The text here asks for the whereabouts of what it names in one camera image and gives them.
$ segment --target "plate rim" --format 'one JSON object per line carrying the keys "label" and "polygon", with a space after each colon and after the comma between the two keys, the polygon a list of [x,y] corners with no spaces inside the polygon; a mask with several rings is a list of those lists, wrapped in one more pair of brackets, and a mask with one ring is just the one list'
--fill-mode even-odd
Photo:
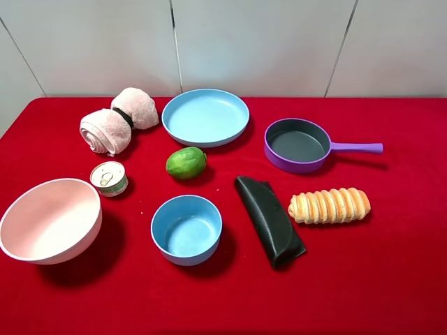
{"label": "plate rim", "polygon": [[[188,139],[185,139],[185,138],[183,138],[183,137],[180,137],[180,136],[174,134],[174,133],[168,128],[168,126],[167,126],[166,123],[165,123],[166,110],[167,110],[167,109],[170,107],[170,105],[171,105],[176,99],[178,99],[179,97],[181,97],[181,96],[183,96],[183,95],[191,94],[191,93],[193,93],[193,92],[198,92],[198,91],[215,91],[215,92],[220,92],[220,93],[224,93],[224,94],[227,94],[227,95],[229,95],[229,96],[232,96],[233,98],[236,98],[237,100],[239,100],[239,101],[243,104],[245,110],[247,111],[247,119],[244,120],[243,126],[241,126],[241,128],[238,129],[236,132],[234,132],[231,136],[226,136],[225,138],[221,138],[221,139],[219,139],[219,140],[215,140],[215,141],[207,141],[207,142],[206,142],[206,141],[205,141],[205,142],[197,142],[197,141],[193,141],[193,140],[188,140]],[[220,143],[220,142],[223,142],[222,144],[226,144],[226,143],[231,142],[232,140],[235,140],[235,139],[237,138],[237,136],[240,135],[240,134],[245,130],[245,128],[247,127],[247,124],[249,123],[249,120],[250,120],[250,111],[249,111],[249,108],[248,108],[247,104],[246,104],[246,103],[245,103],[239,96],[236,96],[235,94],[233,94],[233,93],[231,93],[231,92],[224,91],[223,89],[192,89],[192,90],[190,90],[190,91],[183,92],[183,93],[179,94],[178,96],[175,96],[174,98],[172,98],[172,99],[166,104],[166,106],[163,108],[163,112],[161,113],[161,123],[163,124],[163,127],[165,128],[165,130],[168,132],[168,134],[169,134],[172,138],[176,139],[178,142],[191,143],[191,144],[195,144],[195,145],[198,145],[198,146],[200,146],[200,145],[215,144],[215,143]]]}

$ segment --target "bowl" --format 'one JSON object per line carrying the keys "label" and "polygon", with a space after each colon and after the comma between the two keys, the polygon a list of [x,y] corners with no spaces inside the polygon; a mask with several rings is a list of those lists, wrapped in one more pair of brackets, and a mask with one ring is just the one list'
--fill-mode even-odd
{"label": "bowl", "polygon": [[21,195],[0,221],[0,247],[16,260],[56,264],[79,255],[96,238],[98,192],[79,179],[55,179]]}
{"label": "bowl", "polygon": [[197,195],[181,195],[162,204],[151,223],[152,239],[177,265],[197,265],[216,251],[222,217],[216,206]]}
{"label": "bowl", "polygon": [[194,89],[165,106],[161,123],[179,143],[211,148],[238,138],[249,118],[247,105],[234,94],[220,89]]}

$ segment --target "white wall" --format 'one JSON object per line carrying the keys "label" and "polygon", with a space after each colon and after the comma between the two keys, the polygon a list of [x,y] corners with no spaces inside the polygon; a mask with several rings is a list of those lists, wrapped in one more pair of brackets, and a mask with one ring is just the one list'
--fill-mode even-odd
{"label": "white wall", "polygon": [[180,74],[240,96],[447,94],[446,0],[358,0],[343,44],[355,3],[172,0],[176,47],[169,0],[0,0],[43,88],[0,26],[0,136],[44,93],[174,96]]}
{"label": "white wall", "polygon": [[1,0],[0,15],[49,96],[180,92],[169,0]]}
{"label": "white wall", "polygon": [[184,90],[324,96],[354,0],[173,0]]}
{"label": "white wall", "polygon": [[359,0],[328,95],[446,95],[446,13],[446,0]]}
{"label": "white wall", "polygon": [[0,137],[28,103],[40,96],[41,88],[0,22]]}

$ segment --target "toy kitchenware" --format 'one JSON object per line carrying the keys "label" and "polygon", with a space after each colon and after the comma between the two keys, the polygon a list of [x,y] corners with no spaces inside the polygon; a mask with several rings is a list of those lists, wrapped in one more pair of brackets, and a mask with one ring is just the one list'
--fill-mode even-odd
{"label": "toy kitchenware", "polygon": [[371,210],[368,197],[354,187],[294,195],[288,213],[296,223],[343,223],[362,220]]}
{"label": "toy kitchenware", "polygon": [[306,251],[269,183],[237,177],[235,187],[273,268]]}
{"label": "toy kitchenware", "polygon": [[222,217],[216,206],[197,195],[181,195],[160,206],[151,234],[163,256],[177,265],[197,265],[216,251]]}
{"label": "toy kitchenware", "polygon": [[55,264],[83,252],[101,227],[98,192],[79,179],[55,179],[21,195],[0,221],[6,255],[36,264]]}
{"label": "toy kitchenware", "polygon": [[381,154],[383,145],[334,143],[324,129],[304,119],[282,119],[265,131],[265,155],[278,168],[288,172],[313,172],[323,165],[332,150]]}
{"label": "toy kitchenware", "polygon": [[118,162],[105,162],[95,167],[90,174],[90,182],[105,197],[123,193],[129,184],[126,170]]}
{"label": "toy kitchenware", "polygon": [[178,142],[198,148],[233,141],[245,129],[249,110],[234,94],[218,89],[196,89],[173,98],[161,121]]}

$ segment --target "small blue bowl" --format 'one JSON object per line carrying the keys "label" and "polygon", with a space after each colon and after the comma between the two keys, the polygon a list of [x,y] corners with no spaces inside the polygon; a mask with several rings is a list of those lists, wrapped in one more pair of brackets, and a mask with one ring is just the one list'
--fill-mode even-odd
{"label": "small blue bowl", "polygon": [[151,223],[151,235],[163,256],[177,265],[197,265],[216,251],[222,217],[216,206],[197,195],[181,195],[162,204]]}
{"label": "small blue bowl", "polygon": [[220,89],[194,89],[173,98],[161,114],[161,122],[178,142],[211,148],[235,140],[249,122],[250,113],[241,98]]}

